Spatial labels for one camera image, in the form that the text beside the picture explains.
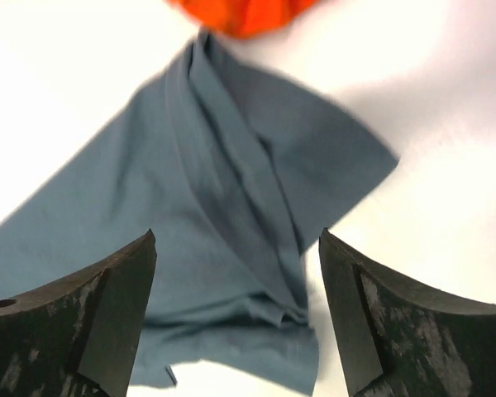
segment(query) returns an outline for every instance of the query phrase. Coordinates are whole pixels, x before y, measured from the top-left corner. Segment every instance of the orange object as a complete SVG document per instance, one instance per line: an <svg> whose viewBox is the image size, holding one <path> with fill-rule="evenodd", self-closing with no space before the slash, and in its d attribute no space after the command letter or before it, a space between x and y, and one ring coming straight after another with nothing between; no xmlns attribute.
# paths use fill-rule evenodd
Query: orange object
<svg viewBox="0 0 496 397"><path fill-rule="evenodd" d="M248 39L287 25L319 0L167 0L212 31Z"/></svg>

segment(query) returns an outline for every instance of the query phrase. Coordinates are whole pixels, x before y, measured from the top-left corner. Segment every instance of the fabric fold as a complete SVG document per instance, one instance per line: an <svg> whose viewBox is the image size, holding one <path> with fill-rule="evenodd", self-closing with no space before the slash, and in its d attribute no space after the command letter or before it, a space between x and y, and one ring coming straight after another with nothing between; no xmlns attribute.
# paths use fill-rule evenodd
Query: fabric fold
<svg viewBox="0 0 496 397"><path fill-rule="evenodd" d="M203 31L0 226L0 299L150 228L131 382L170 386L166 366L207 359L309 395L318 345L300 256L395 165L337 106Z"/></svg>

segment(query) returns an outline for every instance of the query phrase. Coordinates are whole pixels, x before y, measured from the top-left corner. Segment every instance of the white surface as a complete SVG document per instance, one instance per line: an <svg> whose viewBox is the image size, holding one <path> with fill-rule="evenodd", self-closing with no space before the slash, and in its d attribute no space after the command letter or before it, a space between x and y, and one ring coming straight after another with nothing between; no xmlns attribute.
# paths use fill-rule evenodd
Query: white surface
<svg viewBox="0 0 496 397"><path fill-rule="evenodd" d="M0 222L194 32L160 0L1 0ZM343 104L401 155L337 236L425 283L496 303L496 0L326 0L288 29L230 46ZM315 250L314 395L347 396ZM129 395L295 395L217 365L174 370L176 390Z"/></svg>

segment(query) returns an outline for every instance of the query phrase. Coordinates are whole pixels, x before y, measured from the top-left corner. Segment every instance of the gray-blue fabric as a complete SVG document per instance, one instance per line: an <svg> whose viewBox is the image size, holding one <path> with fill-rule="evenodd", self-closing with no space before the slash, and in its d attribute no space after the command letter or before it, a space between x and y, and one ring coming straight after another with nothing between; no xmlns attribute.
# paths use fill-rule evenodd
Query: gray-blue fabric
<svg viewBox="0 0 496 397"><path fill-rule="evenodd" d="M0 226L0 299L150 228L131 383L170 386L165 366L207 359L309 395L318 344L300 255L395 165L346 112L201 32Z"/></svg>

